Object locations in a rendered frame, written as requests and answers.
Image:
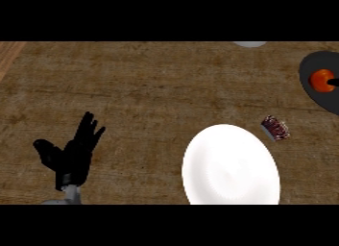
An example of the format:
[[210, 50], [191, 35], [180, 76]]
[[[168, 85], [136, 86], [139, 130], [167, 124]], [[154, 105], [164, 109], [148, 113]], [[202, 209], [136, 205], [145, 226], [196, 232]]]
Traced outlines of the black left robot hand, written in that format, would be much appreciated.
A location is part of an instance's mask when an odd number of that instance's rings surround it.
[[73, 139], [59, 149], [48, 139], [36, 139], [33, 147], [43, 165], [56, 173], [56, 190], [64, 191], [70, 185], [82, 186], [87, 180], [93, 151], [105, 128], [96, 130], [98, 121], [87, 111]]

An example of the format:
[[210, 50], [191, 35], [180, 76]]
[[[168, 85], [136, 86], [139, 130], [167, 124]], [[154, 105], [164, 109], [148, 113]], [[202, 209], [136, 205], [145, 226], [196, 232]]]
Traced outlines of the red tomato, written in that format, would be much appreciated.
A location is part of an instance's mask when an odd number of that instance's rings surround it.
[[316, 92], [332, 92], [335, 86], [328, 81], [333, 79], [333, 72], [329, 69], [319, 69], [310, 76], [310, 85]]

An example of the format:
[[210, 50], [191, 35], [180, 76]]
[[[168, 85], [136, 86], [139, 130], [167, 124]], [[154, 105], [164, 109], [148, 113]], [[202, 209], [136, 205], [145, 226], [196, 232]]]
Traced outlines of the dark grey pan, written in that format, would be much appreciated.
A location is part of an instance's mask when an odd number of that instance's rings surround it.
[[298, 73], [300, 83], [314, 102], [333, 114], [339, 116], [339, 87], [331, 92], [317, 92], [310, 84], [310, 78], [314, 72], [326, 69], [339, 78], [339, 53], [332, 51], [319, 51], [311, 53], [301, 61]]

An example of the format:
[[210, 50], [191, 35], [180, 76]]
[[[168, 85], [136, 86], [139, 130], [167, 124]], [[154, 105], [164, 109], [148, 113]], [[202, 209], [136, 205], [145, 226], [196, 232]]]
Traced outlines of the white plate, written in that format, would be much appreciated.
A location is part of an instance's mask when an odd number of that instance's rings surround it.
[[191, 205], [276, 205], [280, 175], [272, 153], [244, 128], [219, 124], [192, 138], [182, 181]]

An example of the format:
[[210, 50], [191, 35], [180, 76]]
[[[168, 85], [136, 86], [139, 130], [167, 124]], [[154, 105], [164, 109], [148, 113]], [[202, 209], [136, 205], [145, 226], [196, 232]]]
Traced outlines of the dark red patterned can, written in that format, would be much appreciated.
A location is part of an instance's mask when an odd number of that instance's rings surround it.
[[288, 127], [273, 115], [269, 115], [261, 121], [261, 129], [273, 141], [280, 141], [289, 138]]

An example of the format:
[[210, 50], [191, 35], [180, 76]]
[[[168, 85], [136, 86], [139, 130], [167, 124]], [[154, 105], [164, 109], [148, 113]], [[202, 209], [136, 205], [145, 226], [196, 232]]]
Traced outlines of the pale grey round object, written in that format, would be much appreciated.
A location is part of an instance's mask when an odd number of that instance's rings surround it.
[[267, 43], [267, 41], [233, 41], [233, 42], [236, 45], [245, 48], [257, 48]]

